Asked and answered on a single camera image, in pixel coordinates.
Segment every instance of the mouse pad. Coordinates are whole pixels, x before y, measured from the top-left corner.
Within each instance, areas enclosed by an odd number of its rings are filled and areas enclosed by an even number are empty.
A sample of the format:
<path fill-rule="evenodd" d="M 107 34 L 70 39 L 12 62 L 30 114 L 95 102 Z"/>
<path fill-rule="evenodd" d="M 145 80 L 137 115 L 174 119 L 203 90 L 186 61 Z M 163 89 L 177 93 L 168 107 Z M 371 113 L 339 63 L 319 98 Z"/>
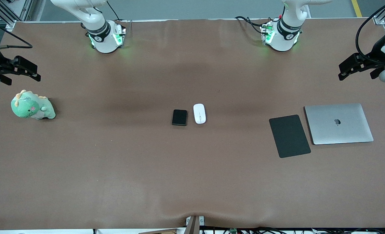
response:
<path fill-rule="evenodd" d="M 290 115 L 269 120 L 279 157 L 311 153 L 299 116 Z"/>

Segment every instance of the brown tabletop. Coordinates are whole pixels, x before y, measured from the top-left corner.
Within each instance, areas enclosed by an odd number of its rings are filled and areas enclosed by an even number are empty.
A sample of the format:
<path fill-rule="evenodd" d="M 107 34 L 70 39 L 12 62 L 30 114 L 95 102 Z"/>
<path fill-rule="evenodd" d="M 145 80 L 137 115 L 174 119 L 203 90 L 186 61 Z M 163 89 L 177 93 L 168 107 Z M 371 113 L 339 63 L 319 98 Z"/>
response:
<path fill-rule="evenodd" d="M 0 229 L 168 228 L 192 214 L 228 227 L 385 227 L 385 83 L 337 77 L 363 21 L 307 20 L 289 52 L 243 21 L 136 22 L 112 54 L 78 23 L 18 23 L 34 48 L 3 53 L 35 62 L 42 81 L 0 84 Z M 368 24 L 364 52 L 383 34 Z M 16 117 L 22 89 L 57 117 Z M 279 158 L 270 118 L 298 114 L 310 139 L 305 105 L 352 102 L 374 142 L 309 140 L 312 153 Z M 171 125 L 174 109 L 189 111 L 187 126 Z"/>

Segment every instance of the black square object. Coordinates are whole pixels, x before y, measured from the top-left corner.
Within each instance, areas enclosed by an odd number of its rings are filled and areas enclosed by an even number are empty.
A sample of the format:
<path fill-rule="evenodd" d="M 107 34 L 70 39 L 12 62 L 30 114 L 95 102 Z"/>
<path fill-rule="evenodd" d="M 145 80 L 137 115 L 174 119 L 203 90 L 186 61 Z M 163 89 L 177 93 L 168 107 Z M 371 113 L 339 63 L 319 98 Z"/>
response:
<path fill-rule="evenodd" d="M 279 157 L 311 153 L 299 116 L 290 115 L 269 120 Z"/>
<path fill-rule="evenodd" d="M 187 126 L 187 111 L 174 110 L 172 115 L 172 125 Z"/>

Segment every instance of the computer mouse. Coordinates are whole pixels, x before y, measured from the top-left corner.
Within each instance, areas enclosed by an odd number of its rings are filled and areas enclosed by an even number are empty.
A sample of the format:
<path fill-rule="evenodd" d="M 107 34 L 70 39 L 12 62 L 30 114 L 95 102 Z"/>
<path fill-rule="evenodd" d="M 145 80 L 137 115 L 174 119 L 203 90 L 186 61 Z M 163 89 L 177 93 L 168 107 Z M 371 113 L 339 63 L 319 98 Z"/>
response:
<path fill-rule="evenodd" d="M 206 122 L 206 110 L 201 103 L 195 104 L 193 107 L 194 119 L 197 124 L 203 124 Z"/>

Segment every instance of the silver laptop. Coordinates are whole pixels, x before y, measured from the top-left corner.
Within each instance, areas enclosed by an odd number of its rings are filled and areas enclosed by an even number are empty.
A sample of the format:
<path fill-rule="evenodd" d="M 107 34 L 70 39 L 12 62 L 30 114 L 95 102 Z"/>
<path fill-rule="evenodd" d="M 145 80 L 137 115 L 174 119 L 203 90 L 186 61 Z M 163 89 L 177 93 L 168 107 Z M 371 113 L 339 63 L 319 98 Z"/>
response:
<path fill-rule="evenodd" d="M 305 113 L 314 145 L 373 141 L 359 103 L 306 106 Z"/>

